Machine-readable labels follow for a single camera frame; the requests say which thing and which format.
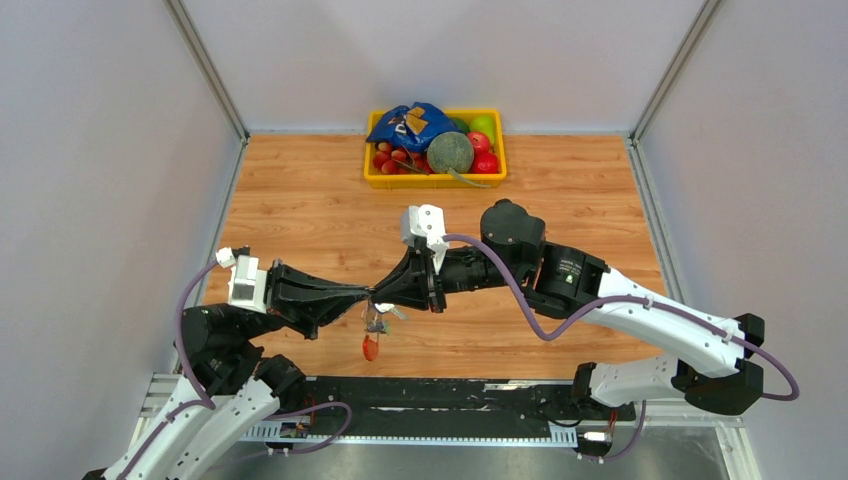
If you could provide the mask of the red handled key ring holder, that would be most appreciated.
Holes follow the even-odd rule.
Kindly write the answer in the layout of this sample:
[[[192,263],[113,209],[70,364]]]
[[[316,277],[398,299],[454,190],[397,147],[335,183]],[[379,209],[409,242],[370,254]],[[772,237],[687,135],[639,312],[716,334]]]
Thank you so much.
[[[362,313],[364,322],[364,338],[362,341],[362,353],[366,361],[373,362],[377,359],[380,351],[380,337],[388,335],[383,333],[384,323],[390,324],[390,318],[407,320],[408,315],[397,305],[392,303],[374,303],[368,301]]]

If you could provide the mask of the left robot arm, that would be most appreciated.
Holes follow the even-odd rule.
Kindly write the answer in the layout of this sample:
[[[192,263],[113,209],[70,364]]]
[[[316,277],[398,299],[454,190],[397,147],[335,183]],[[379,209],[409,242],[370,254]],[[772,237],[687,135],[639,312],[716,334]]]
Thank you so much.
[[[351,407],[306,394],[306,376],[282,355],[267,357],[253,339],[291,329],[306,339],[358,303],[367,286],[338,283],[292,269],[270,270],[239,249],[215,265],[230,271],[228,297],[214,305],[178,303],[175,347],[182,375],[152,424],[111,466],[88,479],[198,479],[253,426],[280,420],[294,435],[313,427],[316,412]]]

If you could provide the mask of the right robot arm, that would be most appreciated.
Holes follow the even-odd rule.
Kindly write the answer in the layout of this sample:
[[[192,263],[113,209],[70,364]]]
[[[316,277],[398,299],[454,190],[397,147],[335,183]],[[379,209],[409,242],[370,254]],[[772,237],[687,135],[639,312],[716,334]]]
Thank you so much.
[[[720,415],[744,413],[764,395],[752,361],[761,318],[718,317],[651,291],[603,260],[549,242],[545,222],[507,199],[489,207],[475,238],[450,235],[432,205],[401,218],[407,252],[374,289],[376,304],[440,313],[453,293],[508,287],[545,341],[585,322],[636,337],[658,354],[623,364],[587,362],[573,377],[571,403],[584,417],[608,407],[681,398]]]

